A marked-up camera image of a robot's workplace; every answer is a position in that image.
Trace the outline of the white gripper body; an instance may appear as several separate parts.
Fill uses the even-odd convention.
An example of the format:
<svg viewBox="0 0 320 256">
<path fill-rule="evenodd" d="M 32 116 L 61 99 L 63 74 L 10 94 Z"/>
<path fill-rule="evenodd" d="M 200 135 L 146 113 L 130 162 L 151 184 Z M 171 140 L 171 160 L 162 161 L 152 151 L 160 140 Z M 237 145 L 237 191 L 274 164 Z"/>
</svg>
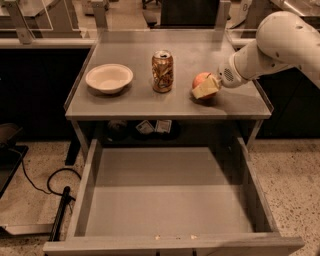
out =
<svg viewBox="0 0 320 256">
<path fill-rule="evenodd" d="M 218 76 L 220 77 L 222 85 L 226 88 L 237 88 L 247 82 L 238 72 L 234 57 L 235 55 L 232 54 L 218 65 Z"/>
</svg>

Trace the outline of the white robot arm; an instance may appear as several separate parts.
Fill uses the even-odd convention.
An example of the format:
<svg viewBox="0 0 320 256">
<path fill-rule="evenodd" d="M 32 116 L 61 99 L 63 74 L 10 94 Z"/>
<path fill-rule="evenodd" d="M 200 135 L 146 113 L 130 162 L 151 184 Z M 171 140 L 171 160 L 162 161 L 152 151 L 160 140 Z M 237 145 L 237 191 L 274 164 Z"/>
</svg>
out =
<svg viewBox="0 0 320 256">
<path fill-rule="evenodd" d="M 262 20 L 255 39 L 222 62 L 215 73 L 194 78 L 192 95 L 208 99 L 222 87 L 237 88 L 291 67 L 320 88 L 320 33 L 296 14 L 274 12 Z"/>
</svg>

